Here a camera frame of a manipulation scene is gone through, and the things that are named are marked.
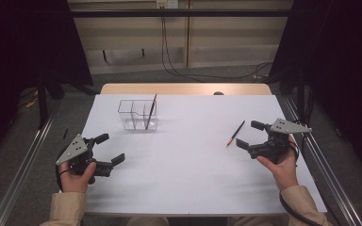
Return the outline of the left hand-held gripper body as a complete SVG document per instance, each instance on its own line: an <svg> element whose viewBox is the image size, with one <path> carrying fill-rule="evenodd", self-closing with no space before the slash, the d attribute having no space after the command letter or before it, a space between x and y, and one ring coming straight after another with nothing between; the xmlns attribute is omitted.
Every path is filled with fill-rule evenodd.
<svg viewBox="0 0 362 226"><path fill-rule="evenodd" d="M89 180L92 185L95 182L95 177L109 177L113 170L111 162L101 162L93 158L93 138L84 138L81 135L76 135L75 138L59 153L56 161L57 170L59 166L68 162L70 165L71 173L75 175L82 175L90 162L96 163L94 174Z"/></svg>

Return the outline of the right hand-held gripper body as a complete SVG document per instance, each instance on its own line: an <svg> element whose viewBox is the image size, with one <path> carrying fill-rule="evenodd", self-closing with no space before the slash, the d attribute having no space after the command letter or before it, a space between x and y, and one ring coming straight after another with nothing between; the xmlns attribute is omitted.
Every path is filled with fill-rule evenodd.
<svg viewBox="0 0 362 226"><path fill-rule="evenodd" d="M276 164L289 147L288 137L291 134L307 134L312 129L283 119L277 119L273 124L267 124L268 139L262 144L250 145L248 153L252 159L264 156Z"/></svg>

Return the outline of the black pencil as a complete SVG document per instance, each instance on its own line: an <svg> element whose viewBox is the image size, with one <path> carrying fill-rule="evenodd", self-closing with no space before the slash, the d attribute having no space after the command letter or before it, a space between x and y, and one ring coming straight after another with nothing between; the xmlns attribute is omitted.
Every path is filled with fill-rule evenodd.
<svg viewBox="0 0 362 226"><path fill-rule="evenodd" d="M232 141L234 140L234 138L237 136L237 134L239 133L240 129L242 128L242 126L245 124L245 121L243 121L239 127L237 128L237 130L234 132L234 134L228 139L227 143L226 143L226 146L225 147L228 147Z"/></svg>

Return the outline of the clear plastic divided organizer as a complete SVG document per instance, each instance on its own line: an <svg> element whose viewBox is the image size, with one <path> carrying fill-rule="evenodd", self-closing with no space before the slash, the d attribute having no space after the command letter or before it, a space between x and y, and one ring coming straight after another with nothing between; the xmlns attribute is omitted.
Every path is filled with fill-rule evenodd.
<svg viewBox="0 0 362 226"><path fill-rule="evenodd" d="M124 130L145 130L153 100L121 100L118 113ZM158 126L156 105L148 130L155 131Z"/></svg>

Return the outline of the black orange paint brush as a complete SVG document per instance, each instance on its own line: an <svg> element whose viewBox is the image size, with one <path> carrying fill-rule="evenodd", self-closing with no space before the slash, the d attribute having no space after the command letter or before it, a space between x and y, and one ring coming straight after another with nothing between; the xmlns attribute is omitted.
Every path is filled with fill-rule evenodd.
<svg viewBox="0 0 362 226"><path fill-rule="evenodd" d="M146 125L145 125L145 130L148 130L148 128L149 128L149 124L150 124L150 121L152 119L152 115L153 115L155 105L156 105L156 97L157 97L157 93L155 94L154 99L153 99L152 104L151 104L151 108L150 108L150 112L149 112L149 116L148 116L148 121L146 122Z"/></svg>

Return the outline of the person's right hand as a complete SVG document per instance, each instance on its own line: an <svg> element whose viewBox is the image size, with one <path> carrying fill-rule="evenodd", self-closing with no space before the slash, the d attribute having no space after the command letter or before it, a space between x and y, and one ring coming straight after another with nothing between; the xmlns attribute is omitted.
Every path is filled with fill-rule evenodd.
<svg viewBox="0 0 362 226"><path fill-rule="evenodd" d="M271 172L280 191L299 184L296 176L296 143L292 136L289 136L288 140L288 152L278 159L277 164L273 164L272 161L263 156L256 159Z"/></svg>

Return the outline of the person's left hand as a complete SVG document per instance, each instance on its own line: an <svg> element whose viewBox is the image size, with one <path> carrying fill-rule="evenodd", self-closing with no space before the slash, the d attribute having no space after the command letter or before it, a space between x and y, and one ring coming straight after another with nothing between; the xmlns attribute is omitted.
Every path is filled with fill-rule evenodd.
<svg viewBox="0 0 362 226"><path fill-rule="evenodd" d="M69 163L64 162L59 166L59 178L62 184L62 191L86 193L88 190L89 179L96 169L96 163L91 162L82 175L71 174Z"/></svg>

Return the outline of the white paper sheet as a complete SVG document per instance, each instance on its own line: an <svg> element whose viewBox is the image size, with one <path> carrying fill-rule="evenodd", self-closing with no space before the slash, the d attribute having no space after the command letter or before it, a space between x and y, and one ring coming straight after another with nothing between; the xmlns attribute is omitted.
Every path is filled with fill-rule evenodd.
<svg viewBox="0 0 362 226"><path fill-rule="evenodd" d="M91 215L244 216L281 214L272 174L228 139L266 141L251 121L272 123L283 112L273 95L159 95L155 131L123 129L122 95L95 98L84 137L107 133L96 159L125 160L88 189Z"/></svg>

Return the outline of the wooden table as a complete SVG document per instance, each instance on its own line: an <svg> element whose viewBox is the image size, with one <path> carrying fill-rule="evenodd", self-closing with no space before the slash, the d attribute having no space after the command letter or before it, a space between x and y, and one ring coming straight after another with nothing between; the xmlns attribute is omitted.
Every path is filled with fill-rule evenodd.
<svg viewBox="0 0 362 226"><path fill-rule="evenodd" d="M180 94L180 95L271 95L265 84L245 83L109 83L102 94Z"/></svg>

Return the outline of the black curtain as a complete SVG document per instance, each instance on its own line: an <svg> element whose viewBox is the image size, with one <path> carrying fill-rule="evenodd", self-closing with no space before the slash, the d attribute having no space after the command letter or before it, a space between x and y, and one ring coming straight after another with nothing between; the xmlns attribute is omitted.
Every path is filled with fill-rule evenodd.
<svg viewBox="0 0 362 226"><path fill-rule="evenodd" d="M362 161L362 0L293 0L270 77L304 81Z"/></svg>
<svg viewBox="0 0 362 226"><path fill-rule="evenodd" d="M0 0L0 140L40 81L54 96L59 84L92 83L68 0Z"/></svg>

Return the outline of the black metal crossbar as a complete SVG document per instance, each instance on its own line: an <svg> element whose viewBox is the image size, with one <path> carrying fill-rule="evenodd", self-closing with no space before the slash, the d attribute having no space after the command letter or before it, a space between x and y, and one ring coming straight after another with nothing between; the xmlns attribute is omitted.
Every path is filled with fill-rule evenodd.
<svg viewBox="0 0 362 226"><path fill-rule="evenodd" d="M290 9L80 9L74 18L118 17L288 17Z"/></svg>

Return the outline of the black stand post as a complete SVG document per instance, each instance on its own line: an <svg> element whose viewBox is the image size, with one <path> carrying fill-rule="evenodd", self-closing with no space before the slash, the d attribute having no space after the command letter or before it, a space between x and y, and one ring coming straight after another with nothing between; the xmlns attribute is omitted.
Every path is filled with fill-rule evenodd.
<svg viewBox="0 0 362 226"><path fill-rule="evenodd" d="M297 85L297 109L299 120L301 123L305 122L304 118L304 74L302 70L299 70L299 80Z"/></svg>
<svg viewBox="0 0 362 226"><path fill-rule="evenodd" d="M42 127L46 124L47 119L48 119L46 91L45 91L45 84L44 84L44 81L43 81L43 74L42 73L38 77L37 89L38 89L38 101L39 101L39 109L40 109L39 128L42 129Z"/></svg>

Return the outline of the metal floor rail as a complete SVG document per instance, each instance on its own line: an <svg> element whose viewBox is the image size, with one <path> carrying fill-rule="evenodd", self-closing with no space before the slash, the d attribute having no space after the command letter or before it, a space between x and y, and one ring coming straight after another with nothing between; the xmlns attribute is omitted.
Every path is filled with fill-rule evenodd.
<svg viewBox="0 0 362 226"><path fill-rule="evenodd" d="M314 136L312 134L303 135L303 142L313 156L322 178L330 189L347 224L349 226L362 226L362 220L357 214L353 203L332 171Z"/></svg>
<svg viewBox="0 0 362 226"><path fill-rule="evenodd" d="M35 159L37 158L37 155L40 152L47 135L49 134L59 107L60 103L53 104L52 110L49 112L49 115L42 124L41 128L37 130L32 143L28 146L27 153L21 166L17 170L13 179L10 181L10 185L7 191L0 201L0 226L5 226L7 223L10 212L21 193L30 169L32 168Z"/></svg>

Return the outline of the white wall outlet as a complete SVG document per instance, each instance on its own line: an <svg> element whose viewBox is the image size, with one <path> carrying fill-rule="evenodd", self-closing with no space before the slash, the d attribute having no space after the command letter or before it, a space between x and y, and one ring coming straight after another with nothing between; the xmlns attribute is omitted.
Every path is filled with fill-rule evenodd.
<svg viewBox="0 0 362 226"><path fill-rule="evenodd" d="M178 0L156 0L156 7L159 9L178 9Z"/></svg>

